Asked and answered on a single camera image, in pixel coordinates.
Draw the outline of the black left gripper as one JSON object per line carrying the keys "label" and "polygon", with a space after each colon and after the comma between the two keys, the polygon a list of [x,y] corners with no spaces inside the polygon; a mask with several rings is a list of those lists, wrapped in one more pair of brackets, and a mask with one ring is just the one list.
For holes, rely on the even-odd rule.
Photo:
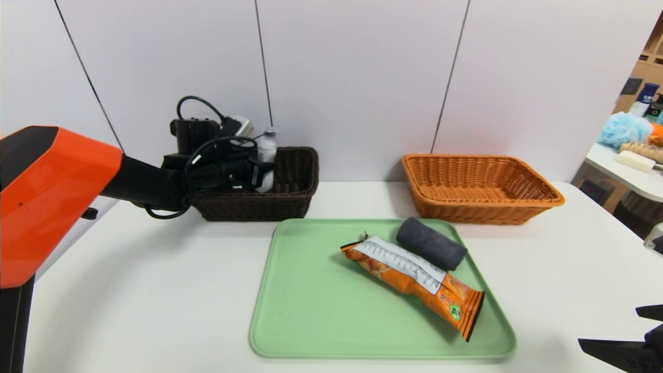
{"label": "black left gripper", "polygon": [[258,162],[251,157],[220,160],[223,188],[257,188],[264,174],[273,173],[275,162]]}

